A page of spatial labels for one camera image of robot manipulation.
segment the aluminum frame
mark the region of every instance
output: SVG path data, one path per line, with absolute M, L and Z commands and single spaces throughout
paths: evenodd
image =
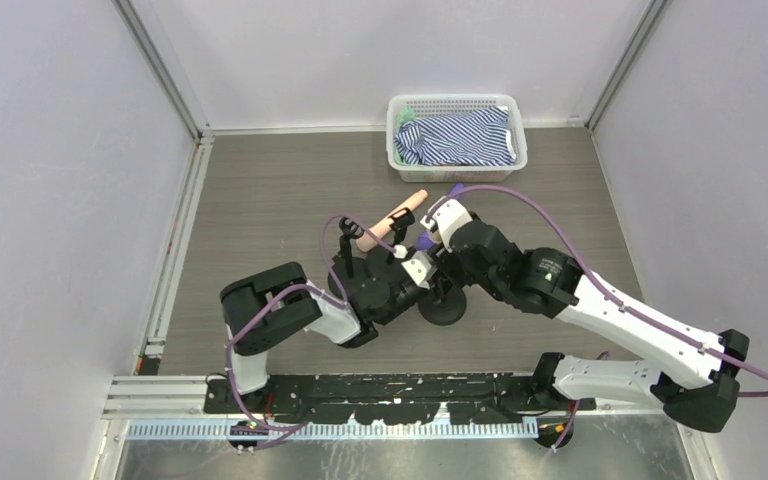
M 243 419 L 242 414 L 205 414 L 202 411 L 207 393 L 205 376 L 119 376 L 114 377 L 102 415 L 104 434 L 100 442 L 92 480 L 113 480 L 119 468 L 124 443 L 131 421 L 144 419 Z M 627 402 L 597 399 L 596 409 L 579 412 L 581 416 L 618 416 L 660 414 L 657 408 L 641 408 Z M 550 412 L 547 416 L 563 416 Z M 696 480 L 717 480 L 706 435 L 678 426 L 685 455 Z M 469 438 L 480 438 L 480 432 Z
M 146 61 L 149 64 L 152 72 L 154 73 L 157 81 L 160 82 L 160 86 L 166 93 L 167 98 L 172 103 L 184 126 L 189 131 L 190 136 L 193 139 L 198 139 L 202 132 L 209 127 L 204 114 L 201 112 L 201 107 L 196 101 L 195 94 L 191 91 L 187 91 L 187 97 L 189 102 L 184 99 L 182 94 L 182 86 L 189 88 L 189 81 L 184 77 L 182 69 L 177 69 L 177 75 L 173 75 L 170 72 L 167 64 L 163 60 L 160 50 L 157 48 L 157 40 L 159 40 L 158 32 L 154 35 L 150 35 L 146 29 L 146 25 L 143 21 L 143 16 L 137 11 L 136 6 L 132 0 L 112 0 L 113 5 L 122 17 L 123 22 L 128 27 L 128 30 L 137 42 L 137 46 L 143 53 Z M 198 111 L 198 118 L 193 115 L 193 111 Z
M 622 85 L 623 80 L 625 80 L 626 75 L 634 66 L 635 60 L 640 56 L 640 52 L 646 46 L 647 40 L 652 36 L 652 33 L 658 26 L 658 21 L 670 3 L 672 3 L 672 0 L 651 0 L 649 2 L 649 6 L 646 8 L 643 18 L 640 19 L 640 23 L 637 24 L 637 29 L 635 29 L 631 41 L 626 47 L 625 52 L 623 52 L 622 57 L 620 57 L 620 61 L 614 68 L 608 83 L 605 84 L 605 89 L 602 90 L 602 94 L 599 96 L 593 112 L 584 123 L 584 126 L 591 132 L 596 129 L 596 126 Z
M 202 136 L 184 175 L 181 195 L 178 198 L 175 216 L 167 237 L 166 253 L 163 256 L 160 272 L 155 277 L 151 294 L 151 307 L 143 322 L 145 333 L 139 348 L 138 358 L 135 359 L 137 362 L 134 367 L 135 374 L 139 367 L 140 358 L 161 356 L 166 345 L 166 334 L 172 318 L 172 308 L 178 294 L 178 284 L 184 269 L 187 247 L 190 243 L 190 235 L 193 231 L 204 179 L 207 175 L 207 166 L 210 163 L 210 154 L 213 151 L 213 140 L 214 136 L 211 131 L 207 131 Z

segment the black round base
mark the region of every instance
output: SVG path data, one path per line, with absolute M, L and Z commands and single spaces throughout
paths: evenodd
M 340 279 L 340 283 L 347 292 L 360 287 L 360 284 L 369 279 L 369 273 L 366 270 L 366 260 L 359 257 L 352 257 L 352 266 L 354 267 L 354 277 L 349 278 L 346 274 L 346 263 L 340 257 L 334 257 L 334 273 L 337 274 L 337 278 Z M 328 275 L 328 290 L 340 300 L 343 300 L 343 296 L 340 294 L 340 289 L 337 288 L 337 283 Z
M 369 269 L 371 277 L 378 278 L 387 283 L 398 282 L 408 276 L 408 272 L 402 267 L 402 262 L 398 258 L 393 259 L 393 263 L 388 264 L 387 258 L 390 252 L 381 245 L 376 245 L 366 254 L 366 267 Z
M 558 441 L 559 438 L 561 438 L 561 433 L 563 432 L 563 429 L 559 432 L 556 427 L 561 426 L 563 428 L 568 429 L 566 436 L 564 437 L 563 441 L 561 441 L 561 444 L 558 445 L 557 448 L 565 447 L 570 440 L 572 440 L 572 436 L 575 433 L 575 427 L 568 425 L 568 422 L 566 420 L 562 420 L 559 422 L 551 422 L 546 425 L 541 425 L 540 429 L 538 431 L 537 438 L 534 439 L 535 442 L 539 443 L 541 446 L 546 448 L 552 448 L 552 445 L 555 444 L 555 442 Z
M 466 294 L 460 288 L 453 288 L 444 300 L 437 300 L 429 294 L 422 297 L 416 306 L 422 318 L 445 327 L 457 322 L 466 313 Z

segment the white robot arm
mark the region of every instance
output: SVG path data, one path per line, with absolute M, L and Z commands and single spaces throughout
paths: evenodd
M 499 301 L 595 332 L 640 356 L 638 361 L 585 360 L 546 353 L 535 369 L 545 401 L 598 397 L 663 405 L 676 421 L 719 432 L 734 410 L 737 369 L 697 351 L 631 314 L 634 308 L 657 322 L 699 341 L 706 348 L 745 359 L 749 339 L 734 330 L 716 334 L 685 325 L 596 279 L 622 300 L 604 296 L 570 256 L 551 248 L 520 250 L 491 225 L 448 200 L 423 226 L 441 242 L 438 258 L 449 278 L 480 285 Z

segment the white plastic basket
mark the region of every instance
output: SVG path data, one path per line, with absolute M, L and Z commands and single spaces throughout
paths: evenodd
M 508 107 L 508 129 L 516 152 L 516 161 L 504 167 L 425 167 L 405 165 L 399 162 L 393 136 L 399 129 L 399 112 L 411 107 L 416 118 L 434 117 L 449 113 L 471 112 L 488 107 Z M 522 129 L 522 118 L 516 101 L 508 95 L 398 95 L 390 100 L 387 108 L 387 160 L 406 182 L 501 182 L 511 172 L 528 163 L 528 146 Z

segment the striped shirt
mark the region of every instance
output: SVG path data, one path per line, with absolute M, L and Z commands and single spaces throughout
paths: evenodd
M 514 164 L 508 148 L 508 111 L 499 107 L 412 120 L 399 128 L 394 143 L 407 165 Z

